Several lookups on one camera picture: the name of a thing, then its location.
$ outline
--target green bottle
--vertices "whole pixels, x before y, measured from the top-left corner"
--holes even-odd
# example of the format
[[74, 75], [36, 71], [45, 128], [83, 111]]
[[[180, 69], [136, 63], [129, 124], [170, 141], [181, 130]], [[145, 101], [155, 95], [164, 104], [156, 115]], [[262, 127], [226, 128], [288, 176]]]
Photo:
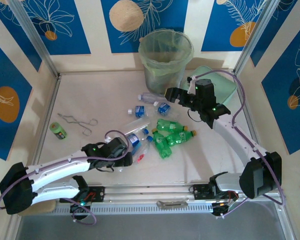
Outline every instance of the green bottle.
[[182, 126], [180, 123], [176, 121], [168, 121], [164, 119], [158, 119], [156, 124], [156, 128], [158, 130], [167, 131], [170, 133], [180, 133], [181, 131], [187, 131], [187, 126]]
[[172, 133], [165, 137], [166, 141], [170, 146], [174, 146], [176, 144], [182, 144], [196, 136], [196, 131], [182, 131], [177, 133]]
[[167, 143], [165, 137], [158, 132], [158, 129], [152, 129], [153, 141], [156, 149], [158, 150], [161, 158], [167, 158], [172, 154], [172, 151]]

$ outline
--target plastic bottle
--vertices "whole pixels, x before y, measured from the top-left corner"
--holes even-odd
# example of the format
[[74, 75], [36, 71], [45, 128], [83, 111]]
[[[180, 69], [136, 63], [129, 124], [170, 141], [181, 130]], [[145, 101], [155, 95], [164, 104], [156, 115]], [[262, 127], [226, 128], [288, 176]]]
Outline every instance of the plastic bottle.
[[178, 119], [179, 117], [179, 113], [165, 102], [155, 101], [153, 106], [155, 111], [163, 116], [167, 116], [174, 120]]
[[150, 148], [150, 143], [153, 141], [152, 136], [147, 136], [146, 139], [138, 143], [138, 148], [134, 152], [132, 160], [134, 164], [140, 163]]
[[163, 96], [159, 96], [159, 95], [153, 94], [151, 92], [144, 92], [142, 94], [139, 94], [138, 99], [140, 101], [143, 101], [144, 103], [149, 103], [149, 104], [153, 104], [155, 102], [167, 101]]
[[196, 131], [182, 131], [178, 133], [172, 133], [165, 137], [169, 146], [174, 146], [176, 144], [182, 144], [191, 139], [192, 137], [196, 136]]
[[155, 114], [155, 110], [153, 107], [135, 106], [134, 108], [128, 109], [128, 114], [134, 114], [137, 118], [144, 116], [151, 117]]
[[129, 134], [127, 138], [130, 140], [132, 147], [135, 147], [140, 141], [146, 139], [148, 134], [148, 129], [144, 128]]
[[156, 123], [156, 128], [158, 130], [167, 131], [170, 133], [180, 133], [181, 131], [187, 131], [187, 126], [182, 126], [180, 123], [176, 121], [169, 121], [164, 119], [158, 119]]
[[[118, 130], [120, 132], [122, 132], [124, 135], [128, 136], [129, 134], [131, 134], [139, 129], [146, 128], [150, 123], [151, 123], [151, 119], [147, 116], [144, 116], [144, 117], [134, 120], [126, 125], [123, 125]], [[110, 132], [106, 136], [104, 141], [106, 143], [109, 143], [112, 139], [117, 138], [117, 137], [123, 138], [123, 136], [117, 132]]]
[[172, 154], [172, 151], [167, 143], [165, 137], [158, 132], [158, 129], [152, 129], [153, 141], [156, 149], [158, 150], [161, 158], [167, 158]]

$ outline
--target wall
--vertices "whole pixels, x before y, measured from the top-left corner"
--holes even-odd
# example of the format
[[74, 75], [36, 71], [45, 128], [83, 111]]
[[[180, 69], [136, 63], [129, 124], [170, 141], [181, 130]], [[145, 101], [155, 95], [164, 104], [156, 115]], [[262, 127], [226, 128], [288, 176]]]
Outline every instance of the wall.
[[[272, 93], [267, 92], [266, 95], [262, 81], [267, 78], [268, 73], [272, 71], [273, 66], [299, 31], [300, 0], [295, 3], [290, 15], [282, 24], [282, 27], [266, 49], [264, 55], [259, 59], [256, 67], [254, 67], [253, 61], [249, 60], [240, 74], [260, 143], [270, 152], [276, 151], [282, 157], [282, 186], [287, 198], [287, 206], [291, 219], [299, 232], [298, 239], [300, 239], [300, 149], [289, 154], [283, 135], [278, 127], [278, 121], [276, 120], [278, 116], [274, 115], [273, 106], [268, 101], [268, 97]], [[285, 75], [288, 75], [290, 68], [295, 67], [294, 59], [290, 60], [287, 58], [287, 61], [284, 67], [280, 69], [280, 72], [278, 72], [278, 77], [273, 78], [274, 86], [276, 87], [273, 92], [276, 92], [276, 90], [282, 91], [282, 95], [284, 96], [289, 94], [288, 89], [282, 89], [284, 82], [289, 80], [285, 78]], [[286, 108], [288, 108], [288, 97], [284, 98], [284, 102], [282, 103]], [[290, 114], [285, 115], [284, 119], [290, 120], [294, 118], [295, 112]], [[294, 128], [294, 126], [290, 123], [285, 128]], [[300, 141], [300, 137], [298, 136], [299, 134], [296, 133], [295, 141]]]
[[[55, 78], [43, 62], [35, 67], [32, 61], [35, 53], [30, 45], [23, 49], [26, 47], [14, 40], [0, 20], [0, 87], [6, 86], [0, 88], [0, 95], [5, 99], [0, 101], [0, 181], [11, 165], [31, 160], [39, 136], [38, 126], [55, 84]], [[7, 94], [11, 93], [16, 94], [9, 100]], [[6, 211], [0, 210], [0, 237], [9, 219]]]
[[30, 0], [22, 4], [58, 71], [76, 72], [142, 70], [136, 53], [139, 41], [160, 28], [189, 36], [194, 46], [189, 69], [233, 68], [266, 2]]

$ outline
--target trash can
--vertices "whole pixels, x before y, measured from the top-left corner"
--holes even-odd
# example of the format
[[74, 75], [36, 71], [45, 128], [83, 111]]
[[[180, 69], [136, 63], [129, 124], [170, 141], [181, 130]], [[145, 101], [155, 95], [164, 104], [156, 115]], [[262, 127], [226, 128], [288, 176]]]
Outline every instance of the trash can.
[[146, 35], [139, 45], [148, 90], [164, 94], [179, 87], [186, 65], [194, 56], [194, 46], [187, 35], [172, 29], [158, 29]]

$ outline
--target white floor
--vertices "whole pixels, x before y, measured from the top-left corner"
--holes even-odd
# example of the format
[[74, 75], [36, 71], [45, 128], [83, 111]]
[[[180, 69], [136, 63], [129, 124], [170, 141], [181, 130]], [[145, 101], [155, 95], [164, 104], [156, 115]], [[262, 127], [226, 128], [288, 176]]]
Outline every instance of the white floor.
[[[66, 139], [59, 140], [48, 130], [40, 163], [46, 163], [70, 155], [89, 143], [104, 141], [104, 134], [136, 118], [128, 115], [128, 109], [140, 102], [138, 94], [148, 92], [143, 71], [99, 72], [93, 74], [63, 75], [50, 119], [66, 130]], [[237, 93], [226, 105], [234, 114], [240, 107]], [[125, 167], [122, 172], [99, 172], [95, 169], [80, 173], [88, 184], [111, 186], [166, 185], [173, 183], [207, 182], [214, 174], [229, 171], [241, 172], [243, 165], [230, 146], [206, 123], [194, 122], [187, 115], [187, 108], [172, 104], [180, 111], [179, 122], [198, 135], [190, 141], [174, 146], [172, 156], [161, 159], [152, 145], [149, 153], [138, 165]], [[85, 136], [77, 124], [68, 124], [57, 113], [72, 115], [79, 121], [98, 120], [92, 126], [92, 134]], [[149, 130], [155, 127], [154, 120]], [[244, 114], [237, 117], [237, 123], [247, 133], [248, 125]]]

